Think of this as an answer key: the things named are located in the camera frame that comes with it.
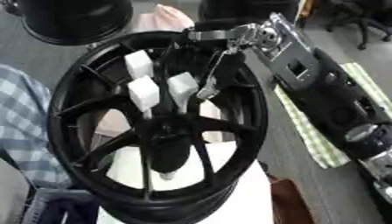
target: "chair wheel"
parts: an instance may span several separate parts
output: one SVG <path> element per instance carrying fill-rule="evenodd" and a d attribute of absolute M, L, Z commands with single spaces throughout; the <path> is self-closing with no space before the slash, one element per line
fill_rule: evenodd
<path fill-rule="evenodd" d="M 382 38 L 382 41 L 389 42 L 390 41 L 390 35 L 387 35 L 384 38 Z"/>
<path fill-rule="evenodd" d="M 325 28 L 325 30 L 328 32 L 333 32 L 333 28 L 329 25 Z"/>
<path fill-rule="evenodd" d="M 18 8 L 18 3 L 15 0 L 3 0 L 2 5 L 5 9 L 6 12 L 15 15 L 15 16 L 20 16 L 20 11 Z"/>
<path fill-rule="evenodd" d="M 366 49 L 366 47 L 367 47 L 366 44 L 360 44 L 358 45 L 358 50 L 363 51 Z"/>

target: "floor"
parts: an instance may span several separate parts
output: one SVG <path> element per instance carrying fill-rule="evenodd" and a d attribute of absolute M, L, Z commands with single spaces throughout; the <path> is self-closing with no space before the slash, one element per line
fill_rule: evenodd
<path fill-rule="evenodd" d="M 193 3 L 178 3 L 174 0 L 159 2 L 177 6 L 191 18 L 196 18 L 196 0 L 187 0 L 191 1 Z M 155 2 L 136 1 L 136 13 L 149 11 Z M 333 33 L 324 31 L 322 25 L 328 15 L 328 10 L 319 10 L 305 29 L 315 45 L 327 51 L 339 63 L 360 63 L 385 93 L 392 96 L 392 78 L 388 73 L 392 63 L 392 43 L 381 42 L 382 36 L 374 33 L 370 36 L 374 43 L 366 51 L 360 52 L 356 49 L 359 33 L 355 27 L 339 28 Z M 39 42 L 24 31 L 18 17 L 8 15 L 0 8 L 0 63 L 26 71 L 49 88 L 54 88 L 61 75 L 85 51 L 84 47 L 63 47 Z M 253 55 L 249 55 L 248 64 L 262 82 L 270 76 Z M 278 99 L 267 88 L 265 92 L 269 101 L 270 121 L 260 159 L 269 165 L 275 175 L 293 179 L 297 183 L 316 223 L 383 223 L 354 165 L 348 164 L 328 171 L 319 168 L 307 153 Z"/>

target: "black wheel rim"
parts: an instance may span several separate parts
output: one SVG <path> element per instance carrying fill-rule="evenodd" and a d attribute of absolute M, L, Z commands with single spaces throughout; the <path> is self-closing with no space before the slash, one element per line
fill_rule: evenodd
<path fill-rule="evenodd" d="M 242 112 L 245 111 L 244 113 L 250 114 L 243 116 L 243 124 L 205 118 L 199 115 L 177 115 L 171 118 L 174 122 L 181 121 L 185 123 L 189 129 L 196 128 L 197 130 L 192 138 L 206 174 L 202 182 L 173 191 L 154 192 L 149 181 L 147 181 L 149 178 L 148 172 L 143 172 L 144 189 L 140 190 L 115 182 L 113 179 L 106 177 L 102 171 L 94 168 L 94 165 L 100 158 L 123 146 L 135 144 L 136 142 L 141 144 L 144 170 L 150 168 L 148 154 L 143 153 L 145 151 L 143 147 L 145 149 L 148 148 L 145 147 L 149 143 L 149 138 L 146 137 L 148 134 L 140 134 L 143 132 L 140 129 L 145 129 L 146 133 L 153 130 L 155 125 L 160 124 L 161 118 L 139 125 L 143 128 L 138 129 L 137 134 L 133 130 L 129 130 L 112 139 L 109 143 L 104 144 L 99 150 L 93 150 L 91 153 L 87 151 L 87 154 L 86 148 L 88 148 L 89 143 L 81 144 L 77 130 L 70 127 L 77 126 L 76 122 L 80 116 L 100 109 L 119 109 L 123 113 L 125 110 L 124 115 L 127 118 L 131 117 L 132 119 L 130 120 L 135 120 L 135 117 L 141 117 L 133 103 L 130 102 L 129 97 L 121 89 L 122 83 L 130 80 L 124 78 L 125 76 L 108 77 L 104 74 L 114 64 L 121 61 L 123 55 L 141 49 L 165 48 L 177 35 L 179 34 L 169 31 L 130 34 L 113 39 L 95 48 L 81 57 L 64 75 L 56 87 L 49 108 L 48 129 L 52 150 L 71 177 L 95 194 L 108 211 L 113 211 L 113 207 L 133 209 L 134 213 L 127 213 L 125 216 L 130 217 L 133 215 L 142 223 L 143 217 L 141 218 L 140 215 L 137 215 L 141 211 L 165 211 L 164 217 L 166 218 L 162 218 L 162 214 L 160 216 L 158 214 L 157 217 L 149 217 L 146 223 L 154 223 L 154 221 L 192 223 L 207 217 L 214 209 L 206 206 L 210 212 L 202 211 L 200 206 L 198 206 L 199 211 L 192 210 L 193 205 L 201 202 L 211 204 L 211 200 L 216 200 L 218 196 L 225 198 L 221 203 L 215 203 L 214 208 L 217 209 L 232 192 L 232 187 L 234 187 L 237 179 L 254 162 L 266 136 L 268 117 L 263 91 L 251 71 L 243 65 L 239 68 L 238 74 L 240 80 L 245 83 L 222 91 L 223 95 L 235 93 L 235 95 L 241 98 Z M 84 96 L 85 98 L 82 100 L 75 100 L 76 98 L 82 98 L 75 93 L 78 92 L 75 89 L 78 88 L 78 85 L 82 85 L 83 81 L 94 81 L 98 87 L 96 91 L 100 92 L 99 97 L 92 98 L 90 93 Z M 224 102 L 224 99 L 227 97 L 221 97 L 223 100 L 219 98 L 216 97 L 216 103 L 218 101 Z M 230 112 L 229 114 L 235 116 L 235 112 Z M 236 140 L 240 139 L 240 142 L 237 141 L 239 146 L 234 155 L 217 172 L 212 171 L 206 156 L 205 145 L 203 143 L 200 144 L 202 142 L 200 141 L 200 132 L 205 130 L 225 130 L 234 133 Z M 175 209 L 179 209 L 179 207 L 190 207 L 188 209 L 189 213 L 182 215 L 181 220 L 179 220 L 179 217 L 167 218 L 167 213 L 175 213 Z M 130 220 L 123 217 L 121 219 L 123 221 Z"/>

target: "foam block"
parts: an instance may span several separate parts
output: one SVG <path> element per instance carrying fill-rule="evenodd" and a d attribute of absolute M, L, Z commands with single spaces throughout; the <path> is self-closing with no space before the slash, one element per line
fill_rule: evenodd
<path fill-rule="evenodd" d="M 145 75 L 150 77 L 153 76 L 153 62 L 145 51 L 138 51 L 125 55 L 125 64 L 127 66 L 128 73 L 133 80 Z"/>
<path fill-rule="evenodd" d="M 199 90 L 199 85 L 190 73 L 185 72 L 168 79 L 169 92 L 177 106 L 186 112 L 189 97 Z"/>
<path fill-rule="evenodd" d="M 128 83 L 128 90 L 130 99 L 142 112 L 159 104 L 159 87 L 147 75 Z"/>

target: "plaid cloth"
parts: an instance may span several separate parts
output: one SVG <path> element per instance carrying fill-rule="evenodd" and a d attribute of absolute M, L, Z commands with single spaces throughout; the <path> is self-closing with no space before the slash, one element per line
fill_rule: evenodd
<path fill-rule="evenodd" d="M 343 69 L 363 87 L 363 89 L 385 109 L 389 117 L 392 117 L 392 103 L 380 90 L 365 70 L 357 63 L 342 65 Z M 311 125 L 304 113 L 298 110 L 285 92 L 276 87 L 275 93 L 284 105 L 287 113 L 302 137 L 306 148 L 313 159 L 324 169 L 334 168 L 346 164 L 350 159 L 340 150 L 336 149 Z"/>
<path fill-rule="evenodd" d="M 65 188 L 71 180 L 48 151 L 46 111 L 51 95 L 41 83 L 0 65 L 0 149 L 35 185 Z"/>

